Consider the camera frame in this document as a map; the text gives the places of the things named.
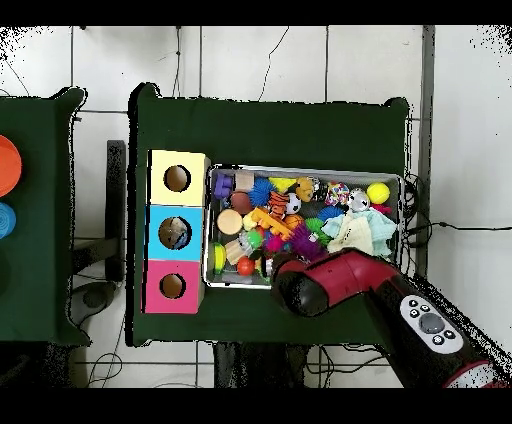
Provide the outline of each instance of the stacked boxes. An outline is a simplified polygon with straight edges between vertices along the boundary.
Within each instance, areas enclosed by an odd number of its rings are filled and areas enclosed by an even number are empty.
[[[148,152],[143,313],[198,312],[204,292],[201,260],[209,165],[202,153]]]

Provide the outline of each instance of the orange plate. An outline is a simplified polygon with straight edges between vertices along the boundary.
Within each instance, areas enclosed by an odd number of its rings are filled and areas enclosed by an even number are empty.
[[[21,177],[21,157],[16,146],[0,135],[0,197],[9,193]]]

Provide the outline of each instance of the yellow box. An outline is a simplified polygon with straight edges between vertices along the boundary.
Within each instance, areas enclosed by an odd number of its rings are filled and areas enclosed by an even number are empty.
[[[151,150],[148,155],[151,155],[148,156],[148,166],[151,166],[152,205],[204,206],[205,177],[210,160],[203,153]],[[186,175],[187,184],[182,191],[168,188],[169,180],[166,178],[169,173]]]

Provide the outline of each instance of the green table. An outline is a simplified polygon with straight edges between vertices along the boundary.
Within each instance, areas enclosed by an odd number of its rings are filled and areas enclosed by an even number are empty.
[[[403,175],[404,99],[385,105],[170,99],[160,98],[153,84],[141,84],[129,109],[128,341],[387,345],[362,295],[305,319],[281,310],[267,291],[207,287],[196,315],[142,314],[146,157],[149,149],[167,149],[204,153],[212,163]]]
[[[22,158],[22,177],[0,198],[16,212],[0,240],[0,340],[86,344],[67,318],[72,275],[70,123],[84,100],[78,88],[50,99],[0,97],[0,134]]]

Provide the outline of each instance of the pink box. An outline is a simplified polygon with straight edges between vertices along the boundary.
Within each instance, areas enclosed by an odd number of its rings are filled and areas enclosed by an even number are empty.
[[[179,298],[170,299],[160,291],[160,281],[168,274],[178,274],[185,281]],[[149,314],[196,314],[203,298],[201,263],[194,261],[148,260],[146,308]]]

